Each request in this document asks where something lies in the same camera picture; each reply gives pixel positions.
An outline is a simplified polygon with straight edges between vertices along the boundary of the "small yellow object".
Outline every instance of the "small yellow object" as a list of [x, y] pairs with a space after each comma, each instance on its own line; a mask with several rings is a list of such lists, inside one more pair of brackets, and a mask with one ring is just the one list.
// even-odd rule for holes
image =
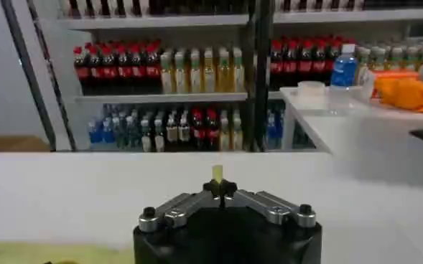
[[223, 180], [223, 166], [215, 165], [213, 166], [213, 179], [220, 184]]

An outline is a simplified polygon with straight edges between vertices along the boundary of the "white tabletop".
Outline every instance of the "white tabletop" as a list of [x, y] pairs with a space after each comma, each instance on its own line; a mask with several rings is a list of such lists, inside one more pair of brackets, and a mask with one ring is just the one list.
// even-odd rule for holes
[[389, 134], [418, 124], [302, 111], [330, 153], [0, 154], [0, 240], [129, 248], [143, 207], [199, 191], [222, 164], [239, 188], [311, 204], [323, 263], [423, 264], [423, 145]]

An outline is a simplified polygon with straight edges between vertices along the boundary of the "white wall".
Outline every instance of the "white wall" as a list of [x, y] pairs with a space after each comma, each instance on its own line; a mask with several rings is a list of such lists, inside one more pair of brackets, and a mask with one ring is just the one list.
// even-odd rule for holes
[[0, 135], [34, 135], [48, 142], [1, 3]]

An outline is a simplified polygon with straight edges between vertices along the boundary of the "white shelf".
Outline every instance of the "white shelf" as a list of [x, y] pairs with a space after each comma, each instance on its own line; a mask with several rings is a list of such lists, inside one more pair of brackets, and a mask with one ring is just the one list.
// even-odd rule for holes
[[276, 13], [275, 24], [423, 20], [423, 9]]
[[65, 28], [74, 30], [225, 26], [244, 25], [247, 22], [248, 14], [60, 20]]
[[246, 100], [246, 93], [196, 93], [171, 95], [102, 95], [78, 96], [77, 103], [196, 103], [236, 102]]

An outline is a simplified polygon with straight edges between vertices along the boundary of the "orange bag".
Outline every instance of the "orange bag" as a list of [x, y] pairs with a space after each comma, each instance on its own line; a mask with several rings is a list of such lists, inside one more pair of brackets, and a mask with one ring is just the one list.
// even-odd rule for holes
[[423, 113], [423, 82], [413, 77], [382, 77], [374, 83], [381, 103]]

